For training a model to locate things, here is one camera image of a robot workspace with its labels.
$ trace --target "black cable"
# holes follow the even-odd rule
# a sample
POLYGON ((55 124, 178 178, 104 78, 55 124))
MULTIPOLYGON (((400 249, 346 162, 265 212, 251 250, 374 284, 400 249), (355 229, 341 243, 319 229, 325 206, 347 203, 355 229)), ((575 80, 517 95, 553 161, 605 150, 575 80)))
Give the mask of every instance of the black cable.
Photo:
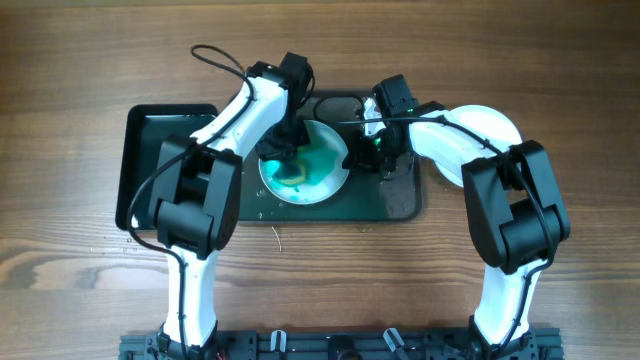
MULTIPOLYGON (((320 118, 320 116, 318 116, 318 108, 320 107, 320 105, 321 105, 323 102, 325 102, 325 101, 327 101, 327 100, 330 100, 330 99, 336 99, 336 98, 354 98, 354 99, 358 100, 358 102, 360 103, 360 107, 361 107, 361 109, 360 109, 360 113, 361 113, 361 114, 360 114, 360 115, 363 115, 363 113, 364 113, 364 101, 362 100, 362 98, 361 98, 360 96, 358 96, 358 95, 355 95, 355 94, 343 94, 343 95, 330 95, 330 96, 325 96, 325 97, 323 97, 323 98, 320 98, 320 99, 315 103, 315 105, 313 106, 313 118, 314 118, 316 121, 319 121, 319 122, 321 122, 321 123, 326 123, 326 121, 325 121, 325 120, 322 120, 322 119, 320 118)), ((347 121, 347 122, 344 122, 344 123, 342 123, 342 124, 349 124, 349 123, 363 124, 363 123, 358 122, 358 121, 355 121, 355 122, 353 122, 353 121, 347 121)))
POLYGON ((316 87, 316 77, 313 74, 313 68, 309 64, 307 64, 307 66, 309 67, 309 71, 311 71, 311 89, 309 89, 307 96, 305 96, 304 99, 302 99, 302 101, 300 102, 300 105, 298 105, 298 109, 301 109, 304 106, 304 104, 306 104, 307 101, 311 99, 311 95, 313 95, 313 90, 316 87))
POLYGON ((208 50, 213 50, 221 55, 223 55, 224 57, 226 57, 227 59, 231 60, 232 63, 234 63, 236 65, 236 67, 238 68, 238 70, 240 70, 241 73, 246 73, 247 71, 244 69, 244 67, 242 66, 242 64, 240 64, 238 62, 238 60, 236 60, 233 56, 229 55, 226 51, 220 49, 219 47, 213 46, 213 45, 206 45, 206 44, 198 44, 198 45, 194 45, 193 47, 191 47, 191 55, 193 55, 193 57, 195 57, 196 59, 206 62, 209 65, 213 65, 216 67, 219 67, 221 69, 225 69, 226 70, 226 66, 219 64, 215 61, 212 61, 202 55, 198 55, 195 53, 195 50, 198 49, 208 49, 208 50))
MULTIPOLYGON (((245 104, 242 106, 242 108, 240 108, 240 110, 231 118, 229 119, 229 121, 222 126, 222 128, 220 128, 220 130, 218 130, 215 134, 212 134, 211 137, 206 140, 205 142, 203 142, 202 144, 200 144, 200 146, 206 147, 207 145, 211 144, 212 142, 216 141, 217 139, 220 138, 220 136, 229 128, 231 127, 231 125, 233 125, 233 123, 235 123, 235 121, 242 116, 242 114, 249 108, 249 106, 251 105, 251 101, 254 100, 255 98, 255 89, 253 88, 253 84, 251 84, 251 82, 249 81, 249 79, 247 79, 247 77, 242 73, 239 72, 236 69, 233 69, 231 67, 228 67, 226 65, 217 63, 213 60, 210 60, 208 58, 205 58, 199 54, 197 54, 195 51, 197 49, 209 49, 209 50, 213 50, 216 52, 219 52, 220 54, 224 55, 225 57, 227 57, 228 59, 230 59, 234 64, 236 64, 243 72, 244 69, 242 68, 242 66, 238 63, 237 60, 235 60, 231 55, 227 54, 226 52, 214 47, 214 46, 210 46, 210 45, 195 45, 191 48, 191 54, 197 58, 198 60, 201 60, 209 65, 213 65, 215 67, 218 67, 220 69, 226 70, 236 76, 238 76, 239 78, 242 79, 242 81, 244 83, 247 84, 248 88, 249 88, 249 97, 247 98, 247 101, 245 102, 245 104)), ((136 191, 135 195, 133 196, 133 199, 131 200, 131 204, 129 205, 129 209, 127 211, 127 230, 129 231, 129 234, 131 235, 131 237, 142 247, 147 248, 149 250, 153 250, 153 251, 158 251, 161 252, 163 254, 167 254, 169 256, 172 256, 174 259, 176 259, 176 261, 178 262, 178 267, 180 270, 180 286, 179 286, 179 300, 178 300, 178 322, 179 322, 179 327, 180 327, 180 342, 182 343, 182 356, 183 358, 186 360, 188 359, 187 356, 187 345, 185 342, 185 331, 184 331, 184 288, 185 288, 185 267, 186 264, 184 263, 184 261, 182 260, 182 258, 180 258, 180 256, 178 254, 176 254, 175 252, 168 250, 164 247, 160 247, 160 246, 156 246, 156 245, 151 245, 147 242, 145 242, 144 240, 142 240, 142 238, 138 235, 138 233, 136 233, 136 229, 133 227, 133 216, 135 214, 135 210, 136 207, 138 205, 138 202, 140 201, 140 197, 142 196, 142 193, 147 190, 149 188, 149 186, 151 186, 151 184, 153 184, 153 182, 165 171, 167 171, 171 166, 175 165, 176 163, 178 163, 179 161, 185 159, 187 156, 191 155, 194 152, 194 148, 189 148, 187 150, 185 150, 184 152, 174 156, 172 159, 170 159, 169 161, 167 161, 166 163, 164 163, 162 166, 160 166, 155 172, 153 172, 153 174, 151 174, 147 179, 145 179, 145 181, 142 182, 142 184, 140 185, 140 187, 138 188, 138 190, 136 191)))
POLYGON ((498 148, 493 146, 488 139, 482 139, 480 136, 478 136, 476 133, 469 130, 468 128, 448 121, 444 116, 438 116, 436 118, 424 118, 424 117, 379 118, 379 119, 367 119, 367 120, 361 120, 361 121, 343 121, 343 122, 339 122, 338 124, 356 125, 356 124, 367 124, 367 123, 380 122, 380 121, 382 122, 389 122, 389 121, 427 122, 427 123, 435 123, 435 124, 441 124, 444 126, 449 126, 456 130, 461 131, 462 133, 468 135, 469 137, 473 138, 474 140, 482 144, 482 146, 484 146, 485 148, 496 153, 496 155, 501 159, 501 161, 509 167, 509 170, 516 177, 517 181, 520 182, 525 192, 527 193, 527 196, 529 197, 529 199, 531 199, 533 208, 536 213, 536 217, 538 218, 538 221, 542 226, 542 233, 544 235, 545 245, 547 246, 547 249, 548 249, 547 261, 545 261, 542 265, 539 265, 533 268, 523 277, 524 285, 522 289, 522 297, 518 303, 516 316, 513 319, 513 322, 511 324, 511 327, 509 328, 509 331, 507 332, 507 335, 502 339, 502 341, 500 342, 496 350, 493 351, 492 353, 492 356, 494 359, 498 358, 500 354, 504 352, 505 348, 513 338, 513 335, 518 329, 518 326, 520 326, 520 322, 522 321, 522 316, 524 314, 524 308, 527 303, 527 297, 529 296, 531 279, 533 279, 533 276, 536 273, 549 268, 551 264, 553 264, 553 261, 555 259, 556 248, 553 246, 551 231, 549 230, 549 224, 547 223, 547 220, 544 218, 544 214, 542 212, 542 205, 540 204, 540 199, 537 198, 536 194, 533 192, 533 190, 529 186, 529 183, 525 180, 524 176, 522 175, 522 172, 520 171, 520 169, 518 169, 518 167, 515 166, 515 164, 509 160, 507 155, 505 155, 502 151, 500 151, 498 148))

